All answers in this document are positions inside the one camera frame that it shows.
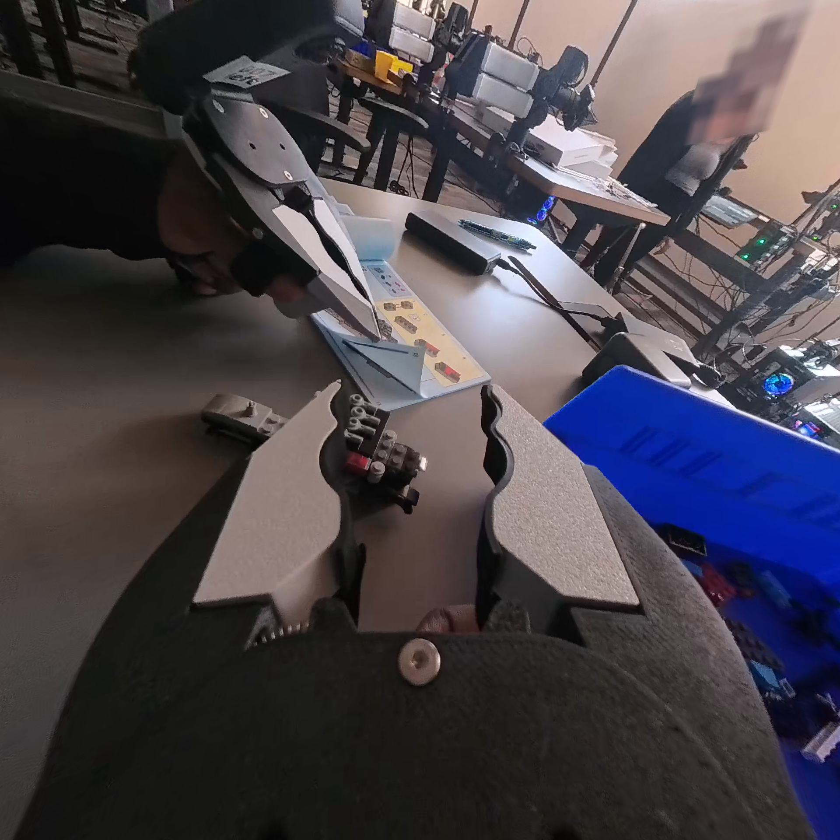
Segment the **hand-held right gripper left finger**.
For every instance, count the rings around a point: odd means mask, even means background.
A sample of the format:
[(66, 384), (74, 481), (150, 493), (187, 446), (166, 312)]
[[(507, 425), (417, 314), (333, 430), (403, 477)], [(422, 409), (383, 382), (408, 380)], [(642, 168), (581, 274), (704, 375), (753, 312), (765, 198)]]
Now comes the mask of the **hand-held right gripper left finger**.
[(326, 385), (248, 457), (194, 606), (258, 604), (307, 621), (337, 596), (358, 620), (365, 550), (343, 476), (348, 398), (340, 380)]

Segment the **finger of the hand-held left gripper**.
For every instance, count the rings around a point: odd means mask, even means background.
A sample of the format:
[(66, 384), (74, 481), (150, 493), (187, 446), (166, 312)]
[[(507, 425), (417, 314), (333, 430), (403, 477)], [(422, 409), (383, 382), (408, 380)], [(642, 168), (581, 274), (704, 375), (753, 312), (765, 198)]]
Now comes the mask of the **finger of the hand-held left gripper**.
[(312, 223), (312, 217), (292, 209), (289, 205), (279, 205), (272, 213), (275, 220), (270, 223), (270, 232), (274, 239), (270, 243), (286, 245), (314, 272), (314, 276), (304, 283), (304, 298), (290, 305), (285, 304), (280, 309), (292, 317), (330, 310), (359, 335), (373, 342), (381, 341), (382, 333), (378, 319), (377, 323), (352, 323), (343, 318), (341, 311), (334, 308), (332, 296), (322, 284), (326, 277), (321, 273), (321, 268), (327, 267), (329, 258)]
[(332, 296), (334, 308), (352, 323), (377, 323), (371, 291), (364, 278), (361, 262), (347, 230), (322, 197), (312, 200), (312, 223), (329, 258), (321, 268), (326, 277), (322, 284)]

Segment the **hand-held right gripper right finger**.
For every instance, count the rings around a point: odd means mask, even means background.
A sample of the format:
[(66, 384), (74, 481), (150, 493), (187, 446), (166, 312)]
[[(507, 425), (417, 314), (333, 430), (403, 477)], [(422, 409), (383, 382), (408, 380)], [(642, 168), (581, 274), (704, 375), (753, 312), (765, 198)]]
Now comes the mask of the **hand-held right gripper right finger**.
[(492, 488), (478, 539), (478, 624), (501, 602), (523, 608), (531, 627), (561, 627), (574, 608), (638, 613), (595, 472), (498, 385), (484, 385), (480, 400)]

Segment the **grey black toy brick truck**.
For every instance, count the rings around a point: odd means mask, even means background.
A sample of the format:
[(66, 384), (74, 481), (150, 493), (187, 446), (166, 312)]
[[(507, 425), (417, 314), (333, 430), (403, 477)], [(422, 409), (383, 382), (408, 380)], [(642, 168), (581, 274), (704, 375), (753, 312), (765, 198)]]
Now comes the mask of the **grey black toy brick truck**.
[[(426, 470), (427, 458), (398, 439), (389, 427), (389, 412), (360, 393), (350, 394), (348, 401), (344, 485), (370, 503), (391, 504), (411, 515), (419, 501), (413, 482)], [(207, 434), (232, 438), (251, 450), (289, 423), (289, 418), (269, 406), (229, 393), (216, 394), (203, 407), (200, 418)]]

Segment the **grey desk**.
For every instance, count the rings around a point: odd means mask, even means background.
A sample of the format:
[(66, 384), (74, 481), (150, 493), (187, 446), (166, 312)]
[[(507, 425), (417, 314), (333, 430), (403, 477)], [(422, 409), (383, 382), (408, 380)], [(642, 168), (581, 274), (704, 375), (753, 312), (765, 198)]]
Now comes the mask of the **grey desk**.
[[(405, 235), (396, 272), (540, 421), (595, 351), (521, 278), (473, 277)], [(143, 563), (242, 454), (207, 435), (217, 392), (288, 417), (343, 368), (270, 301), (188, 300), (159, 260), (44, 248), (2, 271), (2, 838), (26, 812), (81, 660)], [(477, 387), (397, 411), (429, 460), (419, 508), (357, 526), (360, 626), (414, 629), (476, 590), (491, 483)]]

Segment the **person's left hand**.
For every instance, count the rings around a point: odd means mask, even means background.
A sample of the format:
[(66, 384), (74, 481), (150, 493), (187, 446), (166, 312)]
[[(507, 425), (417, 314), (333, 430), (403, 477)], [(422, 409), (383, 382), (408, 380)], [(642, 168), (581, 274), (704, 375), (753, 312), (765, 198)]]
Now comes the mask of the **person's left hand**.
[(157, 202), (161, 242), (205, 297), (235, 295), (244, 289), (232, 266), (256, 240), (229, 216), (217, 190), (186, 150), (168, 165)]

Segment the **black silver power bank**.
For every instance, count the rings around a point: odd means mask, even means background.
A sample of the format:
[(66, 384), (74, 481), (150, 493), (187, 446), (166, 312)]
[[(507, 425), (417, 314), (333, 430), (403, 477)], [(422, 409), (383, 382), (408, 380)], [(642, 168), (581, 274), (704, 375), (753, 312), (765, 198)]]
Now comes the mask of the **black silver power bank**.
[(435, 211), (408, 213), (405, 231), (474, 277), (488, 275), (502, 259), (497, 248)]

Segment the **brick instruction booklet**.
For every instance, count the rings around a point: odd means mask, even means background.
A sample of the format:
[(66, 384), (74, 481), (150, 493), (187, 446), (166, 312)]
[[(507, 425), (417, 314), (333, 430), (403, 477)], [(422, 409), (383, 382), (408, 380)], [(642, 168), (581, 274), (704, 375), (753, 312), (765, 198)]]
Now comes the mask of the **brick instruction booklet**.
[(362, 396), (394, 411), (488, 383), (489, 374), (387, 261), (397, 245), (392, 221), (345, 214), (343, 223), (371, 291), (381, 341), (365, 339), (331, 310), (311, 320)]

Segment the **large blue plastic bin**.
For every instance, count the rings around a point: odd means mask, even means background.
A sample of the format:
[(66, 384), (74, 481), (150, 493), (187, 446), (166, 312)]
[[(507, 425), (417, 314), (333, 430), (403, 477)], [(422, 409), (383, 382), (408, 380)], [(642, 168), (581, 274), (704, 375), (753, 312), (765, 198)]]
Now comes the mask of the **large blue plastic bin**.
[(658, 529), (702, 537), (712, 557), (780, 565), (782, 582), (838, 595), (838, 451), (635, 371), (613, 368), (543, 423), (621, 514), (629, 574), (647, 615), (573, 609), (585, 642), (650, 683), (706, 745), (748, 811), (737, 828), (722, 805), (702, 837), (838, 838), (838, 764), (820, 769), (780, 747), (748, 665), (718, 609)]

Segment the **blue pen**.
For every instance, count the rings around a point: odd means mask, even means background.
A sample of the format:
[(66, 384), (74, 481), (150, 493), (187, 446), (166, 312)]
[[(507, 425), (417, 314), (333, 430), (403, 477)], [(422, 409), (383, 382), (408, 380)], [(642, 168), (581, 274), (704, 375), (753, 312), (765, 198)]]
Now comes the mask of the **blue pen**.
[(522, 253), (529, 253), (537, 248), (537, 246), (525, 238), (508, 234), (493, 227), (489, 227), (478, 222), (461, 218), (457, 222), (458, 226), (467, 232), (488, 239), (494, 242), (503, 244), (505, 247), (517, 250)]

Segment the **pile of mixed toy bricks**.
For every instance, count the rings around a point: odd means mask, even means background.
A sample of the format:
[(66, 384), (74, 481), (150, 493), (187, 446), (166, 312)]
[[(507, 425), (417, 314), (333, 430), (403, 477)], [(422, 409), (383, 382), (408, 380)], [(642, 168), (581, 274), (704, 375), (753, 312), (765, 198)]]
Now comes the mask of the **pile of mixed toy bricks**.
[(657, 532), (717, 608), (789, 751), (838, 765), (838, 600), (806, 576), (732, 555), (698, 532)]

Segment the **white storage boxes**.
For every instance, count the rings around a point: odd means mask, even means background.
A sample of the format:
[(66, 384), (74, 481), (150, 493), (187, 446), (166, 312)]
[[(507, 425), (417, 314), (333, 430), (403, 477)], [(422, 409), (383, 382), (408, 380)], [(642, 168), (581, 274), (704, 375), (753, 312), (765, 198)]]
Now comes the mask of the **white storage boxes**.
[(494, 41), (482, 45), (474, 81), (467, 83), (467, 98), (523, 119), (532, 107), (531, 91), (541, 67), (527, 57)]

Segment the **flat white box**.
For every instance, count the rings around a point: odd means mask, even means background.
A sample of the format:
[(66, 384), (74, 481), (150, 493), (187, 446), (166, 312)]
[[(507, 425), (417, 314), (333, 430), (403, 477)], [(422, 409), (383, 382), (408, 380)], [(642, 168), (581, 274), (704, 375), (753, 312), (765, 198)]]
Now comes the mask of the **flat white box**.
[(592, 130), (568, 131), (553, 117), (531, 129), (524, 143), (528, 154), (555, 169), (606, 179), (618, 159), (616, 143)]

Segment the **black-legged background work table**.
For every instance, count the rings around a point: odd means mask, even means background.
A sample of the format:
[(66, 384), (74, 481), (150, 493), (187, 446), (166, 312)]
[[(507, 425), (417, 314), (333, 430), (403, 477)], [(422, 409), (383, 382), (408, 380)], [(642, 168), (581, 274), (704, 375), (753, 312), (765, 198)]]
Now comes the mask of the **black-legged background work table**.
[(536, 228), (549, 223), (558, 204), (566, 206), (577, 221), (629, 224), (636, 234), (646, 225), (669, 221), (656, 206), (612, 177), (555, 169), (523, 150), (510, 150), (501, 133), (491, 132), (479, 121), (478, 106), (471, 101), (424, 96), (412, 85), (411, 77), (397, 84), (382, 82), (345, 59), (337, 59), (331, 69), (340, 92), (338, 119), (342, 123), (349, 122), (353, 105), (360, 105), (362, 98), (394, 104), (427, 122), (426, 133), (413, 137), (424, 137), (433, 153), (422, 194), (425, 202), (442, 202), (445, 185), (457, 168), (474, 184), (475, 193), (498, 206), (505, 217)]

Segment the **computer tower with glowing fans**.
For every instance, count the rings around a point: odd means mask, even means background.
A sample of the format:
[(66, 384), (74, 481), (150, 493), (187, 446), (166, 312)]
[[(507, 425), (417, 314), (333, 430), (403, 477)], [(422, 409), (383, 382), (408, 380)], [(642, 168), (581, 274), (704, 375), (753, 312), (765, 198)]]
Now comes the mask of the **computer tower with glowing fans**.
[(838, 342), (777, 349), (761, 388), (769, 420), (838, 447)]

